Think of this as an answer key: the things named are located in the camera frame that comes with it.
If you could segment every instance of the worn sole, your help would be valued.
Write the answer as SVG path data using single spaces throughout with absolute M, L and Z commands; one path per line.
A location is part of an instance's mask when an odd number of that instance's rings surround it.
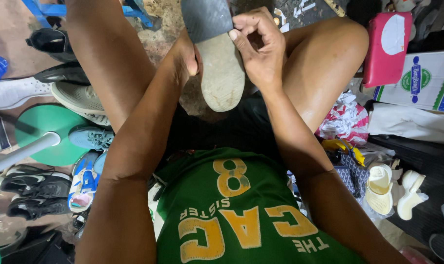
M 245 71 L 240 52 L 228 33 L 196 44 L 201 56 L 201 89 L 204 100 L 216 112 L 237 106 L 245 85 Z

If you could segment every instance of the green circular base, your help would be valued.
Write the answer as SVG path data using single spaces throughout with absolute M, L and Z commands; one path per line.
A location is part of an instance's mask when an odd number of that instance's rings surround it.
M 15 139 L 20 147 L 36 141 L 46 132 L 56 132 L 61 143 L 47 147 L 30 157 L 51 166 L 74 164 L 90 149 L 77 147 L 69 141 L 69 132 L 86 126 L 86 120 L 69 109 L 57 105 L 40 105 L 25 111 L 15 124 Z

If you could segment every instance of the hand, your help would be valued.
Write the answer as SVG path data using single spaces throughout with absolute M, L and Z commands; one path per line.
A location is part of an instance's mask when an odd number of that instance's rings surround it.
M 282 66 L 285 51 L 284 35 L 274 23 L 266 7 L 254 9 L 232 18 L 234 26 L 229 32 L 240 51 L 246 73 L 262 93 L 282 88 Z M 247 36 L 257 32 L 264 46 L 255 50 Z
M 194 76 L 198 73 L 198 62 L 196 61 L 194 44 L 188 35 L 186 29 L 183 29 L 180 36 L 175 41 L 169 51 L 170 55 L 173 55 L 173 62 L 177 67 L 178 75 L 183 78 L 184 83 L 188 80 L 189 76 Z

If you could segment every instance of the person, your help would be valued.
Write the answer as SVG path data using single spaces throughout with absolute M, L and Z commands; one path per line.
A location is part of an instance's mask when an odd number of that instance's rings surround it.
M 206 124 L 178 105 L 198 73 L 185 30 L 155 70 L 118 1 L 66 5 L 74 53 L 116 133 L 76 263 L 406 262 L 313 135 L 366 55 L 362 26 L 334 18 L 282 34 L 266 8 L 234 16 L 229 35 L 260 91 Z M 286 169 L 314 225 L 299 212 Z M 166 184 L 157 241 L 151 177 Z

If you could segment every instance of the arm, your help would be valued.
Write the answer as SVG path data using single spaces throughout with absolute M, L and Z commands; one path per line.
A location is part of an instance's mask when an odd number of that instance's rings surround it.
M 156 262 L 147 183 L 165 151 L 178 98 L 190 75 L 188 64 L 197 67 L 184 31 L 113 139 L 77 263 Z
M 295 174 L 313 222 L 370 263 L 405 263 L 373 225 L 333 170 L 323 148 L 282 89 L 285 40 L 265 8 L 233 17 L 230 33 L 250 80 L 260 89 L 279 152 Z M 247 35 L 257 31 L 264 47 L 255 51 Z

